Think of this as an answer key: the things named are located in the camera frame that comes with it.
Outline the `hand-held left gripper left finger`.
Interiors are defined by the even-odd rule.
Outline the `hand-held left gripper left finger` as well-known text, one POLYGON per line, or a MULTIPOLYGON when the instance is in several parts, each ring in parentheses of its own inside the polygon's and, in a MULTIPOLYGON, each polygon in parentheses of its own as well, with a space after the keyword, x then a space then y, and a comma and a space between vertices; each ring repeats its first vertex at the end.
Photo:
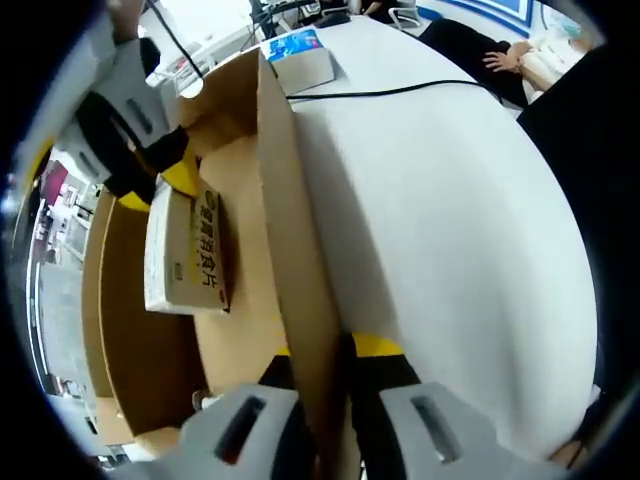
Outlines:
POLYGON ((316 460, 291 359, 277 355, 258 382, 217 397, 185 423, 177 477, 312 479, 316 460))

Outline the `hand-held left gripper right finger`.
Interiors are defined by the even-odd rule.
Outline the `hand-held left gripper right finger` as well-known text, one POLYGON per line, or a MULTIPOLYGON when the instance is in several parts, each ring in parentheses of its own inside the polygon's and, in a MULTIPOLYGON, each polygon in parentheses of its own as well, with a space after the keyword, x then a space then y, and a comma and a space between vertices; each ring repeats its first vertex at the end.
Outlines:
POLYGON ((500 479, 495 429, 444 387, 421 383, 401 348, 354 334, 352 425, 369 479, 500 479))

